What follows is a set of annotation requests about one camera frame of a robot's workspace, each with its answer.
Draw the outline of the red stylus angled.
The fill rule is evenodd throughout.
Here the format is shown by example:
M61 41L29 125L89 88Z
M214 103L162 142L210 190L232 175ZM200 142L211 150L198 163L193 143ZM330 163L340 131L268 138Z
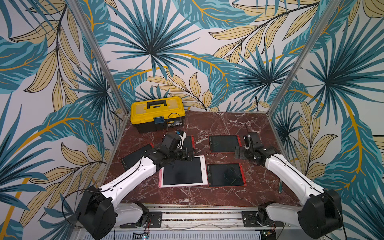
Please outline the red stylus angled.
M243 168L243 166L241 164L239 164L239 165L240 165L240 169L241 169L243 184L244 184L244 186L247 186L246 177L245 177L245 173L244 173L244 168Z

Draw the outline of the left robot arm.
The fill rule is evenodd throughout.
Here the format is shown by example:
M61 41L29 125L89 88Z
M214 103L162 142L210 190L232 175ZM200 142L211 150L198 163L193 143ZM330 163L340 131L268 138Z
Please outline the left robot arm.
M123 198L147 178L174 161L192 161L194 152L184 147L187 134L177 131L166 134L163 141L141 152L139 160L111 182L85 189L76 210L76 220L95 239L104 238L118 224L136 224L147 219L147 209L141 204L118 208Z

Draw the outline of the red stylus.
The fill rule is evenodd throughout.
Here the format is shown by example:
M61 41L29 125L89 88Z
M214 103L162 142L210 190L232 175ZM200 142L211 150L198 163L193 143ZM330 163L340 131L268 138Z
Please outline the red stylus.
M238 139L239 148L240 148L240 147L242 147L242 142L241 142L241 139L240 139L239 135L237 135L237 139Z

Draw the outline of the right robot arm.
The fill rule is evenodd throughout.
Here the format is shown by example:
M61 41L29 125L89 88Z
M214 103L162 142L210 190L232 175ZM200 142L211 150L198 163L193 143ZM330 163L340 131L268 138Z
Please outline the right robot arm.
M300 200L300 207L267 203L258 208L252 221L263 227L274 222L300 226L311 238L319 239L344 227L342 201L334 190L326 190L297 170L274 147L262 144L257 133L244 136L245 146L235 148L235 157L273 172Z

